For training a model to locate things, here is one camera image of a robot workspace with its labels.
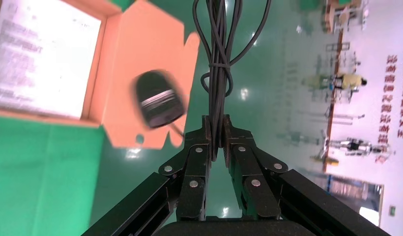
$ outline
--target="green mat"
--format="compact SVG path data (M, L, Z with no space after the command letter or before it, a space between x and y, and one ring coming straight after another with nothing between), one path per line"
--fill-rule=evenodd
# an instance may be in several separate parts
M0 118L0 236L88 227L103 129Z

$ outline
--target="person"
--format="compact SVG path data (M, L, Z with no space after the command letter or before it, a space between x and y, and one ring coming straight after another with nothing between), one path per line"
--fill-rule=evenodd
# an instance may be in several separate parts
M334 79L334 87L336 89L350 89L357 90L360 86L367 85L367 80L358 74L337 74Z
M368 156L369 154L380 154L386 147L372 145L368 141L355 138L347 138L344 141L329 141L329 146L345 152L346 156Z

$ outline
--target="reflective floor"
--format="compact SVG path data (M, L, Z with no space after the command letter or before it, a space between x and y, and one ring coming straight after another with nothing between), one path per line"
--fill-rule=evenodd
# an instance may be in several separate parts
M186 35L195 31L193 1L152 2L183 21ZM265 1L255 2L258 3L244 4L235 37L235 53L248 43L262 18ZM331 44L338 41L337 34L325 34L322 30L321 2L272 1L262 34L249 53L231 69L234 90L226 99L225 108L233 125L250 130L261 149L315 182L319 181L323 164L310 157L318 155L321 149L322 130L328 125L323 114L330 99L327 99L328 91L315 89L313 83L308 82L318 74L334 72L331 58L336 52L331 50ZM229 15L232 9L233 6L228 4ZM203 1L199 5L199 18L202 28L208 31L208 15ZM208 70L206 54L200 48L186 131L199 129L201 116L207 114L208 95L199 78ZM298 141L299 136L305 139ZM179 151L180 148L174 148L169 140L162 150L114 149L106 140L90 224ZM207 194L207 215L240 217L223 154L212 165Z

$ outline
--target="metal bolt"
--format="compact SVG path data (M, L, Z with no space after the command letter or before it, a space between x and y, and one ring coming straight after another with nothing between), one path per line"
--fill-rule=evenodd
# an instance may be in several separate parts
M278 169L278 170L283 168L283 166L279 163L274 164L274 167L275 167L275 169Z
M197 181L195 181L195 180L190 181L190 187L192 187L192 188L197 187L198 184L199 184L199 183L197 183Z
M255 187L258 187L261 185L261 182L257 179L254 179L253 181L251 181L251 184Z
M165 172L170 172L170 171L172 171L173 170L173 168L171 167L171 166L165 166L164 167L164 171Z

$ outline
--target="mouse cable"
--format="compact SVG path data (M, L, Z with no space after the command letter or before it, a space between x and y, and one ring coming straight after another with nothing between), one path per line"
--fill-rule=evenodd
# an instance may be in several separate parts
M265 12L257 31L249 41L248 45L234 59L230 59L232 45L235 37L236 27L242 13L243 0L234 0L232 23L229 36L227 37L226 25L226 6L225 0L206 0L207 12L209 14L211 26L211 49L207 43L206 37L200 27L197 17L197 4L199 0L193 3L193 19L199 33L200 40L207 53L210 71L201 77L201 85L209 93L209 119L211 129L212 161L216 161L217 152L222 148L222 127L225 106L225 97L229 96L233 90L233 79L230 73L230 67L238 62L252 47L258 39L265 22L268 18L271 0L266 1Z

